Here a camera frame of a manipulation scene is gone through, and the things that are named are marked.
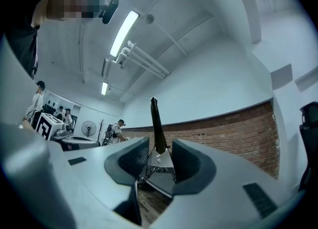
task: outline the t-shirt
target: t-shirt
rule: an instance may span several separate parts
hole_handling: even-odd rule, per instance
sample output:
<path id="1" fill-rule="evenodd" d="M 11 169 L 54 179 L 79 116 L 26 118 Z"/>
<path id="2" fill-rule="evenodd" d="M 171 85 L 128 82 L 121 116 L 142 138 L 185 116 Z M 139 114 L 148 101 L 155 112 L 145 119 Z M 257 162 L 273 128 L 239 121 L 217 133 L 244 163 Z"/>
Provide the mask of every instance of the t-shirt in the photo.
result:
<path id="1" fill-rule="evenodd" d="M 62 120 L 64 120 L 66 111 L 63 109 L 62 112 L 60 112 L 60 110 L 58 109 L 53 115 L 57 117 L 59 114 L 62 115 Z"/>
<path id="2" fill-rule="evenodd" d="M 111 134 L 119 134 L 119 133 L 121 133 L 121 129 L 120 129 L 120 126 L 116 123 L 116 124 L 114 124 L 114 125 L 111 127 Z M 118 138 L 118 136 L 115 137 L 115 138 L 112 137 L 111 143 L 112 143 L 112 144 L 119 143 L 119 138 Z"/>
<path id="3" fill-rule="evenodd" d="M 43 108 L 43 96 L 36 93 L 33 96 L 31 105 L 29 106 L 29 108 L 26 110 L 25 115 L 28 116 L 29 114 L 32 114 L 34 111 L 34 113 L 41 111 Z"/>
<path id="4" fill-rule="evenodd" d="M 118 133 L 121 133 L 121 129 L 120 129 L 120 126 L 118 124 L 114 124 L 112 127 L 111 127 L 111 133 L 114 134 L 118 134 Z"/>
<path id="5" fill-rule="evenodd" d="M 70 128 L 72 128 L 73 120 L 72 120 L 72 117 L 70 116 L 70 114 L 66 115 L 66 117 L 64 118 L 64 123 L 69 124 Z"/>
<path id="6" fill-rule="evenodd" d="M 18 0 L 8 6 L 4 33 L 17 59 L 30 76 L 36 74 L 37 31 L 31 22 L 40 0 Z"/>

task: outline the black cap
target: black cap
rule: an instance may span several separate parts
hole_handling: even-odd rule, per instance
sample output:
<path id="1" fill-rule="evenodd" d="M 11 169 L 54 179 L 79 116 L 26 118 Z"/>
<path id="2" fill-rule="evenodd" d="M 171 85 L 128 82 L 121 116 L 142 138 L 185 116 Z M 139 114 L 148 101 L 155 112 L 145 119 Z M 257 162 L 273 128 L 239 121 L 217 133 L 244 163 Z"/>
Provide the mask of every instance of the black cap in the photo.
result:
<path id="1" fill-rule="evenodd" d="M 38 81 L 36 85 L 40 86 L 42 89 L 45 89 L 45 83 L 41 80 Z"/>

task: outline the wooden floor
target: wooden floor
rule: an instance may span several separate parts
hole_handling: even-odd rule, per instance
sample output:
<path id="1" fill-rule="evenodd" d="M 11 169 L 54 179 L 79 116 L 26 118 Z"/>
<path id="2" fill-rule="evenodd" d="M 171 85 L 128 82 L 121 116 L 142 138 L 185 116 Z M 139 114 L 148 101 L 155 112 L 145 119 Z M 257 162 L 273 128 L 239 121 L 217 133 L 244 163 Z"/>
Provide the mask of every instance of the wooden floor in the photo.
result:
<path id="1" fill-rule="evenodd" d="M 172 201 L 149 185 L 144 189 L 138 188 L 137 199 L 144 228 L 148 228 Z"/>

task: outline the person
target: person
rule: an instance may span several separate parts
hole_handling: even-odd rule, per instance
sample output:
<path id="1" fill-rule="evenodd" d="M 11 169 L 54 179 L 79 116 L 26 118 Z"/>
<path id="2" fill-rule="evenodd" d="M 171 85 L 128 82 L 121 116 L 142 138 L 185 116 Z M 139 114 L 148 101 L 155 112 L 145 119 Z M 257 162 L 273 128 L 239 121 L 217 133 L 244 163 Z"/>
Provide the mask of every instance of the person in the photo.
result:
<path id="1" fill-rule="evenodd" d="M 72 120 L 72 117 L 71 117 L 70 113 L 71 113 L 71 109 L 66 109 L 66 115 L 65 115 L 65 118 L 64 118 L 64 123 L 65 124 L 69 124 L 70 129 L 73 129 L 73 120 Z"/>
<path id="2" fill-rule="evenodd" d="M 112 134 L 111 143 L 112 144 L 117 144 L 120 141 L 122 141 L 122 142 L 126 141 L 126 139 L 121 134 L 121 127 L 124 124 L 125 124 L 125 122 L 123 120 L 119 120 L 117 123 L 112 125 L 112 127 L 111 127 L 111 134 Z"/>
<path id="3" fill-rule="evenodd" d="M 36 83 L 38 85 L 38 90 L 36 94 L 33 96 L 30 107 L 26 110 L 25 117 L 23 120 L 27 120 L 30 125 L 32 125 L 34 120 L 34 114 L 43 110 L 43 95 L 42 92 L 45 89 L 45 83 L 43 81 L 38 81 Z"/>
<path id="4" fill-rule="evenodd" d="M 63 110 L 63 106 L 60 106 L 60 108 L 54 113 L 54 116 L 58 119 L 60 119 L 60 116 L 61 115 L 61 120 L 64 120 L 64 116 L 66 114 L 66 111 Z"/>
<path id="5" fill-rule="evenodd" d="M 56 118 L 57 118 L 58 120 L 62 120 L 62 115 L 61 115 L 61 113 L 59 113 L 59 114 L 56 116 Z"/>
<path id="6" fill-rule="evenodd" d="M 98 16 L 105 0 L 19 0 L 6 3 L 6 12 L 15 12 L 3 20 L 4 33 L 27 73 L 34 78 L 38 66 L 37 32 L 47 19 L 92 19 Z"/>

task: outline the printed logo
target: printed logo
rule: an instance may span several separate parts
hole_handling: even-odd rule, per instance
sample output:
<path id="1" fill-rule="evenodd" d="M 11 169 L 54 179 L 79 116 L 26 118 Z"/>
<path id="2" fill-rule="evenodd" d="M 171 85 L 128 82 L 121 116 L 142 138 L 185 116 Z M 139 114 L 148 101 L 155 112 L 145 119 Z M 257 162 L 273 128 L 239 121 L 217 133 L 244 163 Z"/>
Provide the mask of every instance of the printed logo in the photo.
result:
<path id="1" fill-rule="evenodd" d="M 52 125 L 44 117 L 41 117 L 36 131 L 43 136 L 44 139 L 48 140 L 51 129 Z"/>

